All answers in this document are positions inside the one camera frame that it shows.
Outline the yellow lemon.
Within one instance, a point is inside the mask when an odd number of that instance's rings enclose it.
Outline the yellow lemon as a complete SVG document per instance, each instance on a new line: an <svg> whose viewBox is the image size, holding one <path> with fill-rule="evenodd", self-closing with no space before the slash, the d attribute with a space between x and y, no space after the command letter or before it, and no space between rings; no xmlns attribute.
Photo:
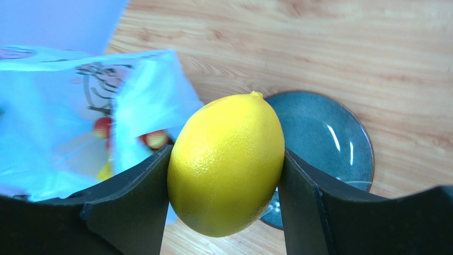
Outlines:
<svg viewBox="0 0 453 255"><path fill-rule="evenodd" d="M202 235L238 233L268 208L284 155L280 121L262 93L217 99L194 113L173 146L171 206Z"/></svg>

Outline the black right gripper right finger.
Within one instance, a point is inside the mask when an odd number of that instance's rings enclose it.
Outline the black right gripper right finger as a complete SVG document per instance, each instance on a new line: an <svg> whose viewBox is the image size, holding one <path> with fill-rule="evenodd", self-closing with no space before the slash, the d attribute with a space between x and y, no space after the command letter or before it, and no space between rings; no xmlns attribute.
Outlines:
<svg viewBox="0 0 453 255"><path fill-rule="evenodd" d="M288 254L452 254L452 187L387 199L285 152L279 198Z"/></svg>

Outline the red strawberry bunch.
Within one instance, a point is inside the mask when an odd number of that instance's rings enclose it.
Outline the red strawberry bunch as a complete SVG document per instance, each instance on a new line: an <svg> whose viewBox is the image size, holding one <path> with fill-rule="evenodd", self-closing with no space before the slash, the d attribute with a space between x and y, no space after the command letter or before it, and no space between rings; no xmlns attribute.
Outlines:
<svg viewBox="0 0 453 255"><path fill-rule="evenodd" d="M107 140L105 145L107 152L110 152L112 150L111 146L112 123L113 121L110 117L101 117L98 118L93 124L94 135L100 139ZM143 145L145 145L152 151L157 151L171 143L170 138L163 130L158 130L151 133L140 135L138 139L139 141L141 141Z"/></svg>

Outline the light blue printed plastic bag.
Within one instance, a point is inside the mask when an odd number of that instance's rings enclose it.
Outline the light blue printed plastic bag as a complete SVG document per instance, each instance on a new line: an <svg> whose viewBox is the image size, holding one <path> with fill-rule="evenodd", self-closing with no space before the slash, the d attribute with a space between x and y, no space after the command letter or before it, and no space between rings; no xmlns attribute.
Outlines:
<svg viewBox="0 0 453 255"><path fill-rule="evenodd" d="M1 48L1 186L32 202L100 183L110 161L118 175L152 151L140 135L175 141L202 108L172 49L92 56L45 47ZM93 133L110 117L110 152Z"/></svg>

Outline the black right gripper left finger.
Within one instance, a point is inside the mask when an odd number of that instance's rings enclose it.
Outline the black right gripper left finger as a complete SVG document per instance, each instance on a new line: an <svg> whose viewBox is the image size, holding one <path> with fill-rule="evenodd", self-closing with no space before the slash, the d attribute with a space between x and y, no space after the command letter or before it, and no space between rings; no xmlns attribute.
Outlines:
<svg viewBox="0 0 453 255"><path fill-rule="evenodd" d="M65 199L1 197L1 254L159 254L171 151Z"/></svg>

